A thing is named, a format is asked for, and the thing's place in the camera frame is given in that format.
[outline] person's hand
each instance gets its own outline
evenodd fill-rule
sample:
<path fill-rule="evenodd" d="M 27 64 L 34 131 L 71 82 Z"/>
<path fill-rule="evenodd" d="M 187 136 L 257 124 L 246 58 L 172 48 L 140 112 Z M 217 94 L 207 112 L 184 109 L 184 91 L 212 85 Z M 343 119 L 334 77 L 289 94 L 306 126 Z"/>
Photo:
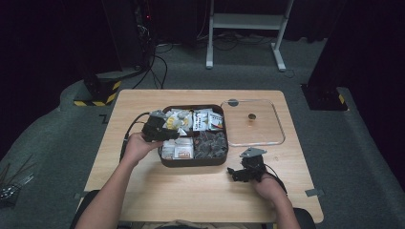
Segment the person's hand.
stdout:
<path fill-rule="evenodd" d="M 133 133 L 129 136 L 121 162 L 128 162 L 135 167 L 151 150 L 163 145 L 162 141 L 146 142 L 142 135 L 142 133 Z"/>
<path fill-rule="evenodd" d="M 287 197 L 280 184 L 269 174 L 263 174 L 261 182 L 252 180 L 252 184 L 256 192 L 267 200 L 274 202 L 276 199 Z"/>

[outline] black backdrop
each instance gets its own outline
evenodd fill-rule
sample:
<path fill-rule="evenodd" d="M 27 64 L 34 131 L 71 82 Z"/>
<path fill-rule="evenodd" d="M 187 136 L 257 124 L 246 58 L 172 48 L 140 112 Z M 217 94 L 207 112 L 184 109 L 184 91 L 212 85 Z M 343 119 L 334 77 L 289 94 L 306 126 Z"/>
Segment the black backdrop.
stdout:
<path fill-rule="evenodd" d="M 309 42 L 327 38 L 346 0 L 295 0 L 285 32 L 285 39 L 306 37 Z M 152 0 L 155 22 L 160 37 L 195 45 L 196 37 L 208 34 L 209 0 Z M 215 12 L 283 14 L 287 0 L 217 0 Z M 277 31 L 240 30 L 242 34 L 255 32 L 277 35 Z"/>
<path fill-rule="evenodd" d="M 405 2 L 351 0 L 309 80 L 329 91 L 350 89 L 379 151 L 405 187 Z"/>
<path fill-rule="evenodd" d="M 1 1 L 0 159 L 38 117 L 59 104 L 61 92 L 81 78 L 61 43 L 58 1 Z"/>

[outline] wooden table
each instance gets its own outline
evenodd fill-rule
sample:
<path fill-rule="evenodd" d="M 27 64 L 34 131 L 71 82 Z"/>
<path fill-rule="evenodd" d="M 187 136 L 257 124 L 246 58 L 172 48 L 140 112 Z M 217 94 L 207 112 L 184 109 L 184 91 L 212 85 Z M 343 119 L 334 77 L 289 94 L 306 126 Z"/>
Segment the wooden table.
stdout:
<path fill-rule="evenodd" d="M 279 91 L 217 90 L 123 90 L 111 115 L 85 191 L 100 189 L 118 165 L 122 139 L 131 122 L 144 112 L 171 105 L 217 104 L 236 99 L 269 99 L 273 102 L 286 140 L 265 149 L 265 163 L 285 183 L 294 207 L 307 209 L 315 222 L 323 220 L 317 197 L 307 197 L 313 189 L 307 163 L 289 114 Z M 136 124 L 132 132 L 140 132 Z M 243 169 L 240 153 L 247 147 L 230 147 L 220 166 L 167 168 L 152 151 L 134 169 L 126 192 L 121 220 L 194 222 L 272 222 L 275 215 L 249 183 L 234 182 L 226 168 Z"/>

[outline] wire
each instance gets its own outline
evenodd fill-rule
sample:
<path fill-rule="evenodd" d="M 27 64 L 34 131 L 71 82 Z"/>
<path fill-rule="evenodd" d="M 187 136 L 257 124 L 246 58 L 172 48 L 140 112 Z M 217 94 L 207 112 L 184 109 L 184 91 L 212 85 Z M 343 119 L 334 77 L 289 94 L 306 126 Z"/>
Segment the wire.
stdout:
<path fill-rule="evenodd" d="M 138 115 L 138 117 L 135 118 L 134 121 L 129 126 L 128 131 L 125 133 L 125 137 L 122 141 L 122 148 L 121 148 L 121 154 L 119 155 L 119 161 L 121 161 L 122 158 L 124 157 L 126 145 L 128 143 L 128 139 L 129 139 L 129 133 L 130 133 L 132 127 L 135 125 L 135 123 L 139 123 L 138 120 L 144 115 L 149 115 L 149 113 L 142 113 L 142 114 Z"/>
<path fill-rule="evenodd" d="M 203 17 L 203 22 L 202 22 L 202 29 L 200 30 L 199 34 L 197 35 L 197 39 L 200 37 L 200 35 L 203 33 L 203 28 L 205 27 L 205 21 L 206 21 L 206 15 L 208 11 L 208 0 L 205 1 L 205 15 Z"/>
<path fill-rule="evenodd" d="M 155 56 L 157 59 L 160 59 L 161 61 L 163 61 L 163 64 L 164 64 L 164 67 L 165 67 L 163 80 L 161 81 L 161 84 L 160 84 L 160 88 L 163 89 L 164 81 L 166 81 L 166 76 L 167 76 L 167 63 L 166 63 L 166 61 L 164 61 L 164 59 L 161 58 L 160 56 L 158 56 L 158 55 L 154 55 L 154 56 Z"/>
<path fill-rule="evenodd" d="M 145 79 L 146 75 L 152 70 L 152 66 L 153 66 L 154 62 L 155 62 L 155 57 L 152 59 L 152 63 L 149 65 L 149 68 L 146 71 L 146 73 L 143 75 L 142 79 L 132 89 L 135 89 L 143 81 L 143 79 Z"/>
<path fill-rule="evenodd" d="M 153 70 L 151 70 L 151 73 L 153 75 L 153 82 L 155 83 L 155 88 L 158 88 L 157 80 L 158 80 L 158 83 L 160 84 L 160 87 L 161 87 L 161 82 L 158 79 L 158 76 L 155 74 L 155 72 L 153 72 Z"/>
<path fill-rule="evenodd" d="M 277 173 L 276 173 L 270 166 L 266 165 L 266 167 L 269 168 L 271 171 L 273 171 L 274 175 L 278 178 Z"/>
<path fill-rule="evenodd" d="M 160 44 L 160 45 L 157 45 L 157 47 L 163 47 L 163 46 L 169 46 L 169 45 L 170 45 L 170 48 L 168 50 L 156 52 L 156 53 L 165 53 L 165 52 L 169 52 L 169 51 L 173 50 L 173 48 L 175 47 L 175 45 L 173 43 Z"/>
<path fill-rule="evenodd" d="M 258 41 L 253 41 L 253 42 L 243 41 L 242 40 L 243 38 L 242 38 L 242 39 L 239 39 L 239 44 L 241 44 L 241 45 L 263 45 L 263 44 L 270 43 L 275 39 L 274 37 L 271 37 L 267 41 L 264 41 L 266 38 L 269 38 L 269 37 L 262 36 Z"/>
<path fill-rule="evenodd" d="M 220 50 L 220 51 L 231 51 L 231 50 L 235 49 L 235 48 L 238 46 L 238 44 L 239 44 L 238 37 L 236 37 L 235 34 L 227 34 L 227 35 L 218 36 L 218 37 L 220 37 L 220 41 L 222 41 L 222 42 L 224 42 L 224 43 L 232 43 L 232 42 L 235 42 L 235 43 L 234 43 L 233 46 L 231 46 L 230 48 L 227 48 L 227 49 L 223 49 L 223 48 L 220 48 L 220 47 L 218 47 L 218 46 L 216 46 L 216 45 L 213 45 L 214 48 L 217 49 L 217 50 Z"/>

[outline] yellow and black tape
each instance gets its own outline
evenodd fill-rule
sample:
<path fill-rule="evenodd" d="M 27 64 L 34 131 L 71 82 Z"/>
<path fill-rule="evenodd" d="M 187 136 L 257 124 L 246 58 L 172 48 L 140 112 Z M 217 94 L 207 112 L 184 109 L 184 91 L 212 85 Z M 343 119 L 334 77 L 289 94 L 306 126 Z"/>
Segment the yellow and black tape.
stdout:
<path fill-rule="evenodd" d="M 107 87 L 107 90 L 101 93 L 99 99 L 75 99 L 74 104 L 79 107 L 86 107 L 86 106 L 108 106 L 113 103 L 114 99 L 117 96 L 117 91 L 121 81 L 115 82 L 112 86 Z"/>
<path fill-rule="evenodd" d="M 343 97 L 342 94 L 339 94 L 339 100 L 341 104 L 345 104 L 345 98 Z"/>

